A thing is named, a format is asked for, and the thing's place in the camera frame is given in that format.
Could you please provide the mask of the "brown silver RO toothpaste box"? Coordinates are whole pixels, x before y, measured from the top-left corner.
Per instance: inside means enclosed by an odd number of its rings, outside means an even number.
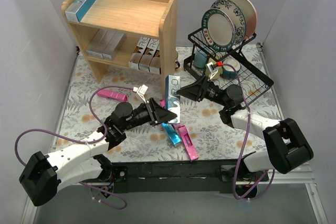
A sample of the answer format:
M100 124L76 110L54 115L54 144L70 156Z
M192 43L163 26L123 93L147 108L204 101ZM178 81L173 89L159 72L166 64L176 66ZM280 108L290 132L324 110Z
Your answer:
M149 72L154 74L161 74L161 62L160 62L160 45L158 45L153 58L149 65Z

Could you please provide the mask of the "white toothpaste box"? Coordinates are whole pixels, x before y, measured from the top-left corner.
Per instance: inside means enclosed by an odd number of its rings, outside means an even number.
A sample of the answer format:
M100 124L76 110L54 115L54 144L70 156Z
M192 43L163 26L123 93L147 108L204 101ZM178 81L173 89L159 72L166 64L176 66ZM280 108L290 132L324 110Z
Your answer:
M126 37L125 33L115 32L102 53L103 58L106 60L113 60L123 45Z

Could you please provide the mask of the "silver Protefix toothpaste box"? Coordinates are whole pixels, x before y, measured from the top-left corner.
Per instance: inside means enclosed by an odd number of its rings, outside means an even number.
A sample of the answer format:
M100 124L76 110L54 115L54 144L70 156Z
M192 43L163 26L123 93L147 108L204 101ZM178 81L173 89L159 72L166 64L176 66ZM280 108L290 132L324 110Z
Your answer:
M94 49L94 56L97 58L101 58L103 59L103 52L105 50L105 48L107 47L107 45L109 44L110 40L112 39L112 37L115 35L115 31L111 31L111 30L107 30L104 34L104 36L102 37L102 39L100 40L100 42L96 45L95 49Z

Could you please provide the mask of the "silver blue RO toothpaste box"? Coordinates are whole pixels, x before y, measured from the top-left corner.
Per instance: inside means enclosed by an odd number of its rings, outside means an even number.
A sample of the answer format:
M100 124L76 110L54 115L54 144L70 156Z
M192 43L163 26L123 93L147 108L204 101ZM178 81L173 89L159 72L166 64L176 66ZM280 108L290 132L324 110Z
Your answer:
M74 0L65 11L66 19L79 23L96 0Z

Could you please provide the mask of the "silver black RO toothpaste box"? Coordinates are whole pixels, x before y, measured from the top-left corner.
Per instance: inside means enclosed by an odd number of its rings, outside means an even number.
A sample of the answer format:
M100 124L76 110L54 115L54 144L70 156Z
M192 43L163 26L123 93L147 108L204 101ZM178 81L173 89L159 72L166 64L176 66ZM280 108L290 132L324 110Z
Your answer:
M131 55L130 61L128 62L129 68L139 70L140 60L148 46L150 38L141 37L137 43L137 46Z

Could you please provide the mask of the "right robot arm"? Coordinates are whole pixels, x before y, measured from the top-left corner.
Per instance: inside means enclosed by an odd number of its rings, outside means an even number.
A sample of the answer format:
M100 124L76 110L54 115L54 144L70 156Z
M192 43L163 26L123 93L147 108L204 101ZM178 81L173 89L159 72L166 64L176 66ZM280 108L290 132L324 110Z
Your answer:
M279 121L251 114L241 106L243 91L239 85L232 84L223 90L210 82L195 82L177 93L193 101L207 99L222 105L219 114L224 124L246 130L265 141L265 151L244 155L237 162L234 170L242 180L251 180L257 172L270 169L287 174L313 159L313 150L297 122L291 118Z

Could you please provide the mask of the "cyan toothpaste box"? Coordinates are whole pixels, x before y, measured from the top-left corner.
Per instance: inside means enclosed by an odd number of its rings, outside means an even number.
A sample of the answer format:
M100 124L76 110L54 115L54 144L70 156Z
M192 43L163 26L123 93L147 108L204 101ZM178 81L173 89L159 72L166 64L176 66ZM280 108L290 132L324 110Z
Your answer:
M174 129L173 125L162 123L162 126L165 132L167 133L169 139L171 140L173 146L177 147L182 142L182 140L180 136L178 135L178 133L176 132L176 130Z
M181 88L180 76L168 75L165 78L165 108L176 114L176 118L169 121L169 124L180 124L180 96L177 91Z

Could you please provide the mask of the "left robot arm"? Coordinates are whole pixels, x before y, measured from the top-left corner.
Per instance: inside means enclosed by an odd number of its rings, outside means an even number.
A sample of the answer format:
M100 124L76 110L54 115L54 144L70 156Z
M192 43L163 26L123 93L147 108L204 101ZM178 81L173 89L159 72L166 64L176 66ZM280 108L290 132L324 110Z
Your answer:
M28 160L19 182L34 206L49 202L60 190L88 179L106 182L112 165L103 154L126 138L126 131L143 124L158 125L177 118L177 114L160 106L153 98L136 109L128 102L119 103L104 125L88 137L68 147Z

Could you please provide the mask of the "dark striped toothpaste box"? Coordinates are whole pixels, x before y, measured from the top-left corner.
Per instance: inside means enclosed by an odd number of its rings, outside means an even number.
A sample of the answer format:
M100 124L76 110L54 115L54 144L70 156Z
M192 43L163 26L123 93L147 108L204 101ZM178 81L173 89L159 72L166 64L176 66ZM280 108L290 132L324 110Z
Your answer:
M141 57L139 62L139 69L142 71L149 72L149 65L155 55L155 52L159 46L158 39L150 39L149 43L144 51L144 54Z

